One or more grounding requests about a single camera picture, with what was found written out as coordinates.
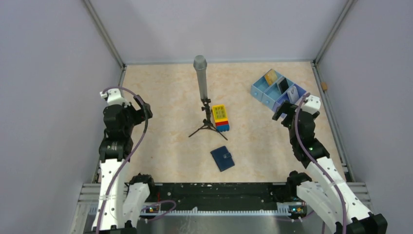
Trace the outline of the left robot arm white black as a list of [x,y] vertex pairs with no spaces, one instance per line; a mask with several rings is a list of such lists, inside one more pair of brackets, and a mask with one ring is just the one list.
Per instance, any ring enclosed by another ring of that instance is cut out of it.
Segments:
[[132,105],[114,104],[104,111],[104,137],[99,146],[101,171],[98,210],[90,233],[135,234],[145,201],[156,196],[152,176],[135,175],[126,183],[126,168],[135,152],[131,134],[134,126],[152,118],[150,105],[143,103],[136,110]]

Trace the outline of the dark blue card holder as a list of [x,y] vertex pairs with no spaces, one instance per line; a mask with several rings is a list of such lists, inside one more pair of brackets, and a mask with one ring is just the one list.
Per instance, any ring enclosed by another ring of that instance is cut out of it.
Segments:
[[232,158],[232,155],[226,146],[222,146],[215,150],[212,150],[210,153],[220,172],[223,172],[235,166],[235,162]]

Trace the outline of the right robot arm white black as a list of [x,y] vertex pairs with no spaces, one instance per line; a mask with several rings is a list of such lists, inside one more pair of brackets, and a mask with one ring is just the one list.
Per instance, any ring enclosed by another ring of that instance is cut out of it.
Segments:
[[286,196],[303,200],[322,219],[323,227],[333,234],[384,234],[388,222],[374,214],[343,179],[323,144],[315,137],[315,118],[319,111],[284,101],[273,115],[289,130],[290,144],[296,159],[306,171],[293,171],[287,178]]

